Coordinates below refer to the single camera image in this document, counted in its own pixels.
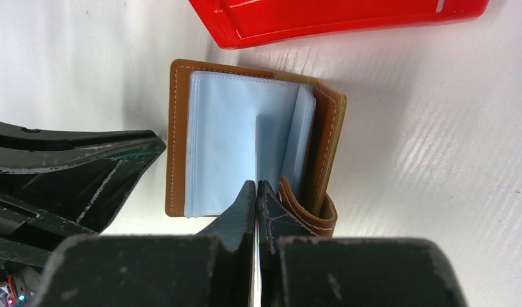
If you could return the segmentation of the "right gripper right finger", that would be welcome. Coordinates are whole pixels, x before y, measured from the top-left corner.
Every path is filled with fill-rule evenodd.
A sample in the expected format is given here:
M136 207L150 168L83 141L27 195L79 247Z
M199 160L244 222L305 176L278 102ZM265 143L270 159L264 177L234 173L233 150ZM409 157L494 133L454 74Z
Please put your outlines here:
M262 306L466 306L442 250L410 237L327 238L258 183Z

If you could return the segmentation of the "red plastic bin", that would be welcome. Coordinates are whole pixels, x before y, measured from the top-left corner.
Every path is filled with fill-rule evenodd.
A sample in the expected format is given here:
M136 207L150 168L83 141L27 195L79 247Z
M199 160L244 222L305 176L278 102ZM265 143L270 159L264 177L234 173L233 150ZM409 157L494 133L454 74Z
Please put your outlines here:
M222 49L242 49L302 36L472 20L487 1L459 0L197 0L191 6Z

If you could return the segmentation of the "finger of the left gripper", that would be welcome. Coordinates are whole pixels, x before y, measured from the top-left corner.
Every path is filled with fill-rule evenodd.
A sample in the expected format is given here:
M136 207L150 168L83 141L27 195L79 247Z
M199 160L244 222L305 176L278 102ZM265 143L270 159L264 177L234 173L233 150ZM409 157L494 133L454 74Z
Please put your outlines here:
M0 263L43 267L65 239L100 234L165 148L159 138L0 147Z
M0 147L27 151L63 151L83 146L154 138L151 130L110 132L28 129L0 122Z

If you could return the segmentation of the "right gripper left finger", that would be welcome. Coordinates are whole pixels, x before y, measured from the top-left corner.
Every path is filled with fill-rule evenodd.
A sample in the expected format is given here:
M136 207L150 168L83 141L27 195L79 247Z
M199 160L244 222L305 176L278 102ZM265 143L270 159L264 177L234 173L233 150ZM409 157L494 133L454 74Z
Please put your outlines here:
M33 306L248 306L256 185L194 235L76 235L50 255Z

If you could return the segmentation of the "silver credit card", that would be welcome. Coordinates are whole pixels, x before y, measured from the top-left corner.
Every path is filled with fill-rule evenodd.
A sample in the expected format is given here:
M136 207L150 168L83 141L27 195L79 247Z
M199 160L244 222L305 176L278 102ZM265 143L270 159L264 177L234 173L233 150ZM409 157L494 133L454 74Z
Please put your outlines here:
M263 116L257 115L255 118L255 187L258 190L259 181L261 180L261 133L262 133ZM253 273L251 279L251 291L249 306L261 306L262 298L262 274L260 269L260 230L258 225L258 209L255 207L255 228L253 237Z

